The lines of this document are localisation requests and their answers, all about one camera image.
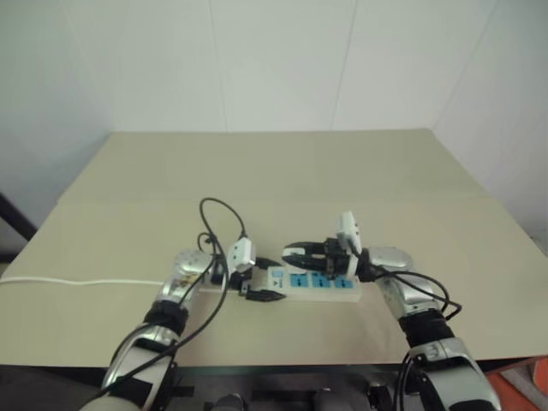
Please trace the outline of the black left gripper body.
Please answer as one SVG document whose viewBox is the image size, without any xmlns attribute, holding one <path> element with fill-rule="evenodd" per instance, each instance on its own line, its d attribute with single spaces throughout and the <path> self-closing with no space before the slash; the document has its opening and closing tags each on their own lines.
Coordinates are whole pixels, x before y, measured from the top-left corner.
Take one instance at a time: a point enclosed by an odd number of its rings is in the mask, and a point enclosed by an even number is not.
<svg viewBox="0 0 548 411">
<path fill-rule="evenodd" d="M 244 272 L 235 271 L 230 276 L 229 288 L 236 291 L 239 296 L 251 299 L 253 297 L 252 279 L 252 270 Z"/>
</svg>

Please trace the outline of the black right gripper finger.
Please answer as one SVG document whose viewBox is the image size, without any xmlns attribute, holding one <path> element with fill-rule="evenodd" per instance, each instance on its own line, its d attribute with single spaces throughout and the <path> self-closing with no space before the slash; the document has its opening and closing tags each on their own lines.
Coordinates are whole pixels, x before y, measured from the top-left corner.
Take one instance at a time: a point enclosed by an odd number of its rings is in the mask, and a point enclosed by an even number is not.
<svg viewBox="0 0 548 411">
<path fill-rule="evenodd" d="M 306 271 L 326 271 L 327 261 L 307 254 L 290 254 L 282 257 L 282 260 L 293 267 Z"/>
<path fill-rule="evenodd" d="M 287 245 L 282 251 L 283 257 L 288 257 L 291 255 L 324 257 L 325 244 L 323 242 L 316 242 L 316 241 L 294 242 Z"/>
</svg>

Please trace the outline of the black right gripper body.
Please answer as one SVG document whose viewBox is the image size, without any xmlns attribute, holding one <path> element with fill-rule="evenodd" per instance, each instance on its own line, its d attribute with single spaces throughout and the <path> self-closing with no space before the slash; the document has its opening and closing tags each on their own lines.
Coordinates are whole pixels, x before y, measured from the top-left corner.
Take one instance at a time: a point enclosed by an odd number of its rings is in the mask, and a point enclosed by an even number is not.
<svg viewBox="0 0 548 411">
<path fill-rule="evenodd" d="M 353 248 L 345 243 L 343 246 L 336 238 L 327 238 L 324 242 L 325 273 L 328 277 L 354 277 L 358 258 Z"/>
</svg>

